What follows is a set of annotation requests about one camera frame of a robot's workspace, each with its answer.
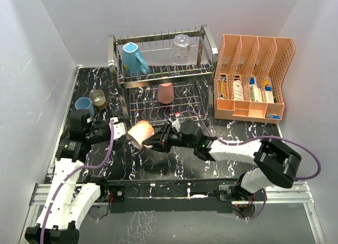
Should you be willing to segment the peach handled mug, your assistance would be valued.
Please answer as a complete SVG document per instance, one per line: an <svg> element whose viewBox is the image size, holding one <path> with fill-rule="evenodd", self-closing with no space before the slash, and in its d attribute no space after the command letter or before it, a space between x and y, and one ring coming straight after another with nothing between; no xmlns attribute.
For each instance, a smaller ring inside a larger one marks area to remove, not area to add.
<svg viewBox="0 0 338 244"><path fill-rule="evenodd" d="M150 123L141 120L127 132L126 137L137 149L142 149L143 141L149 139L154 134L155 130Z"/></svg>

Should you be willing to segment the cream and brown steel cup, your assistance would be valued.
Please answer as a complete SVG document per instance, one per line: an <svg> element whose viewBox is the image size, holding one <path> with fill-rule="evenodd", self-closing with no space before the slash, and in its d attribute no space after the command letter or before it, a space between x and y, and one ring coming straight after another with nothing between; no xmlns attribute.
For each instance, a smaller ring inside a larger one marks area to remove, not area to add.
<svg viewBox="0 0 338 244"><path fill-rule="evenodd" d="M92 104L99 110L107 107L105 94L102 90L94 90L89 95Z"/></svg>

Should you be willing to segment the light blue tumbler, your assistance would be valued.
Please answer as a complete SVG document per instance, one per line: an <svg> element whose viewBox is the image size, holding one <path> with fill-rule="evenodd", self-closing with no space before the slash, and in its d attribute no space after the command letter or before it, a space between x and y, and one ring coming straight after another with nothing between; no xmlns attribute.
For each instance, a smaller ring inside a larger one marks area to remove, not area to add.
<svg viewBox="0 0 338 244"><path fill-rule="evenodd" d="M92 101L88 97L81 97L75 102L76 110L84 109L89 110L91 115L95 116L95 110Z"/></svg>

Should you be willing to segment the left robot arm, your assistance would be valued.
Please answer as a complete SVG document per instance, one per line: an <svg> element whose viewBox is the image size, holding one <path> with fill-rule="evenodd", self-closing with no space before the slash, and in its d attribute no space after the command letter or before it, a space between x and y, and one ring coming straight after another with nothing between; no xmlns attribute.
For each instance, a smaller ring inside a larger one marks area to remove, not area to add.
<svg viewBox="0 0 338 244"><path fill-rule="evenodd" d="M95 200L104 201L109 195L104 178L89 179L75 195L76 183L83 169L102 168L114 144L114 119L94 121L88 110L75 110L70 125L60 136L55 168L48 197L33 227L27 227L24 238L28 243L78 243L79 228ZM98 165L86 165L92 145L108 142L108 152Z"/></svg>

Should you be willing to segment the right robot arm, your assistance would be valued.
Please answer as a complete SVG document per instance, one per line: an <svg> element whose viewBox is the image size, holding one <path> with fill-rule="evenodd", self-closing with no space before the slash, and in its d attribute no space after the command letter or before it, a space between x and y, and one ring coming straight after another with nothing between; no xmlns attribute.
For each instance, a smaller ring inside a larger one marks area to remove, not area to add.
<svg viewBox="0 0 338 244"><path fill-rule="evenodd" d="M203 161L230 159L255 165L254 170L241 174L235 185L216 191L219 198L227 199L250 201L256 192L273 185L290 189L301 162L301 156L280 139L221 142L215 136L205 135L191 120L180 125L167 122L142 145L163 153L168 153L173 146L186 147L193 149L193 154Z"/></svg>

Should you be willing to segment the dusty pink tumbler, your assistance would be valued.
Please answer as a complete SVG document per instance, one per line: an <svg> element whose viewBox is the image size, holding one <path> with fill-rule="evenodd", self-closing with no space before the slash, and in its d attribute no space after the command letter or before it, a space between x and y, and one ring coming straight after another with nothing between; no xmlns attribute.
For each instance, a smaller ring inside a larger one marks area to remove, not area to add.
<svg viewBox="0 0 338 244"><path fill-rule="evenodd" d="M158 86L157 98L163 104L169 104L174 100L172 83L163 83Z"/></svg>

